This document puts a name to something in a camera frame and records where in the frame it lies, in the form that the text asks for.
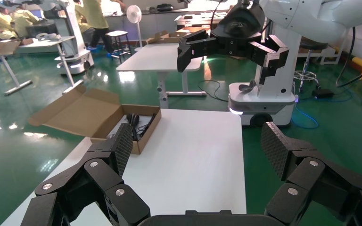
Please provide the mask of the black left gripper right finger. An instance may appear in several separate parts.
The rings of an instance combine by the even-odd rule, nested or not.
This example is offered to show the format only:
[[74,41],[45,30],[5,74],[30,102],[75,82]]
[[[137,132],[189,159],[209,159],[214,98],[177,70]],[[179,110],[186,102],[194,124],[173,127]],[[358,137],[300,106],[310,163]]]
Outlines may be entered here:
[[362,175],[328,159],[311,143],[287,137],[273,123],[262,126],[261,148],[283,181],[265,214],[296,226],[312,202],[346,226],[362,226]]

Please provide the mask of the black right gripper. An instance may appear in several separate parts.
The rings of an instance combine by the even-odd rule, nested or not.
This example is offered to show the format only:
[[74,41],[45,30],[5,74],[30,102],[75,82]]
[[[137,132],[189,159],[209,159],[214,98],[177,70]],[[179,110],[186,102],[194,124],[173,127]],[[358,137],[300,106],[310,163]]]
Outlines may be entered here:
[[261,66],[259,84],[266,77],[275,76],[278,68],[286,64],[289,49],[276,36],[270,34],[261,41],[265,15],[257,1],[239,1],[211,30],[199,30],[179,39],[177,71],[184,72],[191,60],[212,54],[249,58]]

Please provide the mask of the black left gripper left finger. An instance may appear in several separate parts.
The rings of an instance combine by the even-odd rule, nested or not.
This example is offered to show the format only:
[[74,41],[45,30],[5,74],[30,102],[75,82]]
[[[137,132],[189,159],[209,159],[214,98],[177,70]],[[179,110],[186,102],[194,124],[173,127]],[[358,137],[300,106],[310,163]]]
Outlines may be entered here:
[[150,217],[148,205],[122,179],[133,147],[132,127],[93,143],[78,163],[40,183],[22,220],[24,226],[68,226],[97,204],[113,226],[137,226]]

